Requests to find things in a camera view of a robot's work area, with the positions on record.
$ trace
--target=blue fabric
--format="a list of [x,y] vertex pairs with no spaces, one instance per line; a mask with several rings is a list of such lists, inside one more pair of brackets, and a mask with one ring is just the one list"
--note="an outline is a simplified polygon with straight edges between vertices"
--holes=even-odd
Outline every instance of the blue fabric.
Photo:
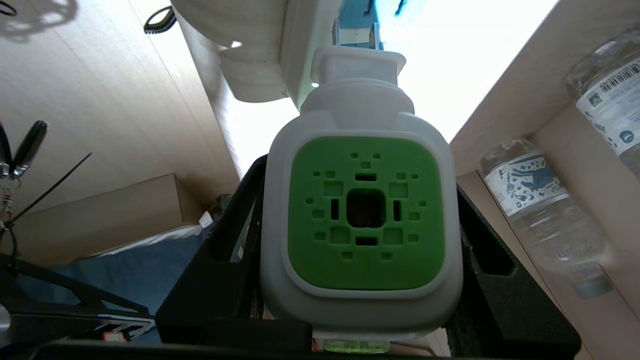
[[[199,235],[83,259],[50,270],[147,306],[149,312],[155,314],[212,228],[210,225]],[[34,300],[78,303],[71,291],[60,286],[30,277],[20,277],[18,283]],[[159,342],[159,336],[154,329],[138,341]]]

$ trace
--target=white label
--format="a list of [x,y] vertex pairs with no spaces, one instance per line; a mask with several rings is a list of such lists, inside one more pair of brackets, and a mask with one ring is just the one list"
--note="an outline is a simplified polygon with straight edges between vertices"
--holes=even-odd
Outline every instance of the white label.
[[593,85],[575,106],[618,156],[640,143],[640,58]]
[[508,217],[542,200],[566,193],[539,152],[502,164],[484,177],[484,181]]

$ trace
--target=rectangular slot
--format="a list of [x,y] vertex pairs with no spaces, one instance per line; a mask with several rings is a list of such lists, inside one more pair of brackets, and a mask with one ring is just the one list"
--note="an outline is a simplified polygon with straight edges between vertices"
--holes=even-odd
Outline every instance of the rectangular slot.
[[376,174],[356,174],[356,181],[375,181]]
[[356,245],[358,246],[377,246],[378,238],[365,238],[359,237],[356,238]]
[[402,221],[402,209],[400,208],[400,200],[394,200],[394,221]]
[[338,199],[331,199],[331,220],[338,220],[340,203]]

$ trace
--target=white plastic cap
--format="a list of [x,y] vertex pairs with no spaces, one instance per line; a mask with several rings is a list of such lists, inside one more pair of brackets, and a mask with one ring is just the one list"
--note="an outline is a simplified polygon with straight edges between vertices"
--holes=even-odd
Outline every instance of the white plastic cap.
[[311,80],[320,85],[353,78],[378,79],[398,85],[398,74],[406,63],[399,53],[329,45],[314,52]]

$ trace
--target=barcode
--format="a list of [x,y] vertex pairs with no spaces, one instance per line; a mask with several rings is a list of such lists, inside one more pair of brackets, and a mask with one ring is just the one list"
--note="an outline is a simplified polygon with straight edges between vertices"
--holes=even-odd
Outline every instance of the barcode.
[[631,65],[627,65],[614,75],[609,76],[609,79],[603,81],[602,84],[600,84],[600,89],[602,90],[602,92],[606,93],[636,74],[640,74],[640,64],[634,63]]

